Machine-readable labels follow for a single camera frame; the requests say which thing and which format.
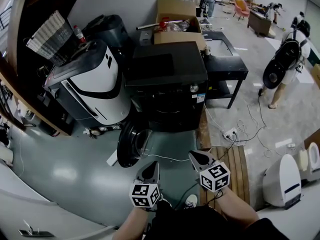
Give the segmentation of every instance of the plastic bottle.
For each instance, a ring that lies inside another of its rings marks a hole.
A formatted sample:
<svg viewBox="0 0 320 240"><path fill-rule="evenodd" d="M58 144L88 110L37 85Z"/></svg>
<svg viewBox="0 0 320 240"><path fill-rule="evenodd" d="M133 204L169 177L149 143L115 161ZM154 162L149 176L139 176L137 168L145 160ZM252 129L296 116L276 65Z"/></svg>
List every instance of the plastic bottle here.
<svg viewBox="0 0 320 240"><path fill-rule="evenodd" d="M80 43L85 43L87 41L84 34L82 34L81 29L78 28L77 25L73 26L73 32L76 35L76 37L79 39Z"/></svg>

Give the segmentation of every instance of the wooden desk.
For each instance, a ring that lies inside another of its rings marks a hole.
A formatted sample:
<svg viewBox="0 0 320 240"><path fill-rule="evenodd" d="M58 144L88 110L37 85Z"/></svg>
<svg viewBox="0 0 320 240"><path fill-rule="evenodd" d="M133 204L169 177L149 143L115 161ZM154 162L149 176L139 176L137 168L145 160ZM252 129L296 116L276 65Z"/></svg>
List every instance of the wooden desk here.
<svg viewBox="0 0 320 240"><path fill-rule="evenodd" d="M271 20L264 17L261 13L251 10L247 27L251 27L257 36L264 35L267 37L271 27Z"/></svg>

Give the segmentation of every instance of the cardboard box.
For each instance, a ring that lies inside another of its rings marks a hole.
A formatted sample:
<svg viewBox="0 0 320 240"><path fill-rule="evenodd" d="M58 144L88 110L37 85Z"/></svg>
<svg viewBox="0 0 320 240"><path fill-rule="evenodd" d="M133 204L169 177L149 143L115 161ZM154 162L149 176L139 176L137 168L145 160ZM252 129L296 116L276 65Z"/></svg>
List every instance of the cardboard box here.
<svg viewBox="0 0 320 240"><path fill-rule="evenodd" d="M201 28L196 17L196 6L191 1L184 0L157 0L156 22L168 17L169 21L188 20L195 23L198 32L158 32L154 34L154 44L195 41L199 50L206 48Z"/></svg>
<svg viewBox="0 0 320 240"><path fill-rule="evenodd" d="M311 70L311 76L313 77L314 81L320 88L320 65L319 64L314 64L314 67Z"/></svg>

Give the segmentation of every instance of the sandal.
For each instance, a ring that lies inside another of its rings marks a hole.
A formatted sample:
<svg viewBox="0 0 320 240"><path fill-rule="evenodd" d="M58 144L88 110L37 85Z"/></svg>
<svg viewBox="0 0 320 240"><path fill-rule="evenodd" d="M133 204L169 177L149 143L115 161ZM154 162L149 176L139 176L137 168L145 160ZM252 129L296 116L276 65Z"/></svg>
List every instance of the sandal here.
<svg viewBox="0 0 320 240"><path fill-rule="evenodd" d="M274 105L268 105L268 108L270 109L270 110L275 110L276 108L278 107L278 105L277 104L274 104Z"/></svg>

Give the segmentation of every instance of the orange chair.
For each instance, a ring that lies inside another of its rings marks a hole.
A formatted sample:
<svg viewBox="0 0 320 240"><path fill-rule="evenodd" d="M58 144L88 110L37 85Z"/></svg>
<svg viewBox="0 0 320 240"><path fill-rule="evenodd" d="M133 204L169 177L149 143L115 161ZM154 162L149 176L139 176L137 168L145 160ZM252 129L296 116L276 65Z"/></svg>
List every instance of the orange chair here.
<svg viewBox="0 0 320 240"><path fill-rule="evenodd" d="M245 1L243 0L235 0L235 3L234 3L234 10L235 10L235 13L233 15L233 17L238 14L240 15L238 21L240 20L241 17L243 18L249 18L249 15L250 15L250 9L248 8L247 4Z"/></svg>

